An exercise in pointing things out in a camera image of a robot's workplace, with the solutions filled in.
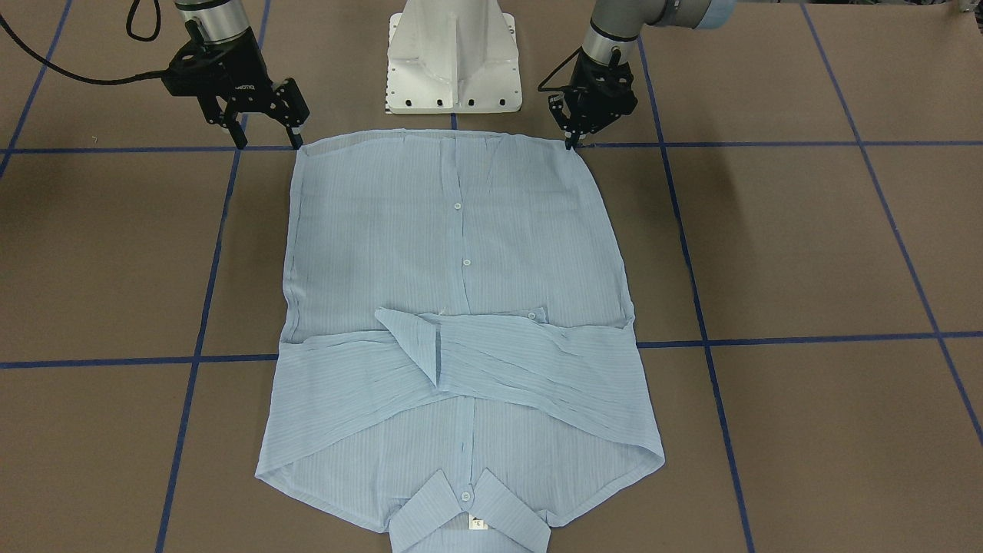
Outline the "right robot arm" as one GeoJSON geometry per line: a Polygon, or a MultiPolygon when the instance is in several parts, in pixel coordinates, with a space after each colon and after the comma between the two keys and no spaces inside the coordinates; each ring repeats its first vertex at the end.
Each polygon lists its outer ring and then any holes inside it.
{"type": "Polygon", "coordinates": [[[190,40],[163,73],[173,97],[196,98],[208,124],[221,127],[236,148],[248,144],[242,114],[264,114],[284,126],[293,150],[309,108],[294,78],[274,83],[240,1],[176,1],[190,40]]]}

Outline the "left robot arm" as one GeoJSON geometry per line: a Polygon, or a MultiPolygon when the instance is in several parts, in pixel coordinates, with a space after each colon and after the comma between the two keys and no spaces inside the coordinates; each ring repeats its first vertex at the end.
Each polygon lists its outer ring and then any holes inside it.
{"type": "Polygon", "coordinates": [[[723,27],[733,1],[597,1],[581,46],[541,81],[568,150],[601,132],[638,104],[629,56],[645,27],[723,27]]]}

